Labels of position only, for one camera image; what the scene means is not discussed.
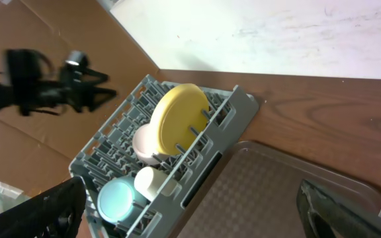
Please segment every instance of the cardboard box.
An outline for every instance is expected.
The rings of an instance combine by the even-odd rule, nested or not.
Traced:
[[[119,93],[94,113],[69,108],[62,116],[23,117],[14,106],[0,111],[0,181],[29,196],[66,179],[70,161],[106,118],[145,75],[157,71],[96,0],[0,2],[0,70],[7,48],[38,50],[55,66],[71,50],[84,51],[91,68],[110,75],[102,87]]]

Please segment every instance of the white wall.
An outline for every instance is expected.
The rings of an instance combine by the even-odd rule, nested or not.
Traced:
[[[381,79],[381,1],[123,0],[161,69]]]

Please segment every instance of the brown tabletop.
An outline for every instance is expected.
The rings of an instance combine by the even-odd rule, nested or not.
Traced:
[[[261,104],[255,140],[381,189],[381,80],[160,70],[159,81],[232,90]]]

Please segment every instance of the dish rack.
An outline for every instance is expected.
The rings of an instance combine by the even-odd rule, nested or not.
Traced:
[[[168,236],[175,222],[192,200],[199,187],[222,156],[235,144],[257,113],[259,105],[252,95],[247,95],[239,85],[232,92],[201,89],[207,96],[210,111],[203,111],[208,123],[202,132],[189,129],[195,141],[186,150],[154,166],[168,175],[153,202],[142,210],[132,224],[104,221],[96,209],[99,190],[109,180],[122,176],[135,177],[145,163],[139,161],[132,149],[134,132],[149,123],[157,103],[177,83],[159,83],[147,75],[126,100],[108,118],[69,166],[70,175],[81,176],[85,183],[87,203],[84,214],[94,238],[141,237],[160,238]],[[171,196],[160,193],[170,179],[179,186]]]

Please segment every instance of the yellow plate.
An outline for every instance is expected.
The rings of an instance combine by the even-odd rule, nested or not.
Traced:
[[[198,132],[205,129],[207,119],[202,115],[202,109],[208,112],[208,100],[194,84],[178,85],[166,93],[151,117],[157,151],[177,155],[176,143],[188,149],[196,139],[189,128],[193,126]]]

